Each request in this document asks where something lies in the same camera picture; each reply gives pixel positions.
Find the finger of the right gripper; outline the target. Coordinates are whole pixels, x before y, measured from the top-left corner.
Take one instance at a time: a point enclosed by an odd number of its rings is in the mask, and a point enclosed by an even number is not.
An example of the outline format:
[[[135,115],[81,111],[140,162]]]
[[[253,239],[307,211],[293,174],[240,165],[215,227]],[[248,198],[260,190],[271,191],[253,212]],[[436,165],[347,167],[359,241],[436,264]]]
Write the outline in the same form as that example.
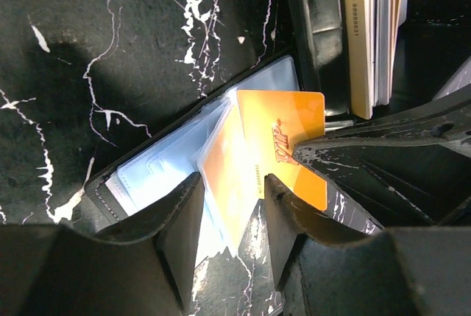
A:
[[[441,145],[470,157],[470,86],[410,110],[300,142],[295,158],[348,146],[423,147]]]
[[[470,158],[442,146],[300,146],[294,157],[382,226],[470,225]]]

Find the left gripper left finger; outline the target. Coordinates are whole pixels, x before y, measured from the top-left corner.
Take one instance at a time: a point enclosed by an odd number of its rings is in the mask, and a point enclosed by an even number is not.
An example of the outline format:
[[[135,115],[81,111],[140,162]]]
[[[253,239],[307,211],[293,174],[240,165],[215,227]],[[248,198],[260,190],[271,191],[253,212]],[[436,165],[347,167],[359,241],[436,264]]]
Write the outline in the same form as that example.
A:
[[[127,315],[187,315],[204,200],[202,176],[191,173],[169,194],[111,225],[107,269]]]

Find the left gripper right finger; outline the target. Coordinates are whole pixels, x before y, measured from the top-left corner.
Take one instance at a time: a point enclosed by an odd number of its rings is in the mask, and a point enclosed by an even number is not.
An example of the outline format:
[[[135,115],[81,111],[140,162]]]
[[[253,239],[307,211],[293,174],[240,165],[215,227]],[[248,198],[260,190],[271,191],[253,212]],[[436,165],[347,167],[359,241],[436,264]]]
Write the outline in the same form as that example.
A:
[[[266,226],[275,289],[282,291],[289,269],[305,242],[310,239],[321,246],[342,246],[379,234],[381,229],[365,219],[355,229],[339,222],[296,196],[279,178],[264,178]]]

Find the black card box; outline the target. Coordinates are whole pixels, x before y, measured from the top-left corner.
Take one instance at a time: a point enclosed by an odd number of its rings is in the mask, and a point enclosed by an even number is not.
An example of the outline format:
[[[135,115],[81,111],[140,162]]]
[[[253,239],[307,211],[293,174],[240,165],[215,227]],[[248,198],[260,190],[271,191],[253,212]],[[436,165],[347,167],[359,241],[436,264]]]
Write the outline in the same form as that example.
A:
[[[288,0],[302,88],[325,98],[329,121],[351,110],[344,0]],[[388,105],[371,119],[440,99],[470,84],[470,0],[408,0],[399,26]]]

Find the black card holder wallet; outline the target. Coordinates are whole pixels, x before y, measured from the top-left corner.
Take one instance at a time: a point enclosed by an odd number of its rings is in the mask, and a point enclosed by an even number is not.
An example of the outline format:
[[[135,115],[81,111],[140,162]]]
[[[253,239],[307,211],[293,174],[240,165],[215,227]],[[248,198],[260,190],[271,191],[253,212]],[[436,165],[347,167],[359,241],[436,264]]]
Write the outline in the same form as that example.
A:
[[[169,127],[103,169],[85,192],[113,224],[141,213],[197,172],[198,157],[238,90],[296,91],[295,59],[271,56],[229,81]]]

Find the brown credit card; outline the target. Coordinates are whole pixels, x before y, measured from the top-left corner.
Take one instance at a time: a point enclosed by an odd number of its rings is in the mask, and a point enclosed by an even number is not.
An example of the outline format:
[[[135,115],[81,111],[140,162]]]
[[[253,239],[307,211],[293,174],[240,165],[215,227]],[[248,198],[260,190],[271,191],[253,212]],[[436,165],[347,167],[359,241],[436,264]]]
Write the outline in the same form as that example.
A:
[[[197,162],[208,193],[208,206],[224,244],[235,255],[260,194],[253,143],[240,110],[228,107],[203,147]]]

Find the white card stack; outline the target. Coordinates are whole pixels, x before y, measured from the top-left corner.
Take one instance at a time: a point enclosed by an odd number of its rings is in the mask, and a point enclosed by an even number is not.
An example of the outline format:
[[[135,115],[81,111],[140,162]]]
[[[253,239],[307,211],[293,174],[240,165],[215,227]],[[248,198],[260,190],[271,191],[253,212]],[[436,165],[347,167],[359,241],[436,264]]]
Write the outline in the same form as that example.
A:
[[[371,119],[392,97],[397,35],[408,0],[344,0],[353,114]]]

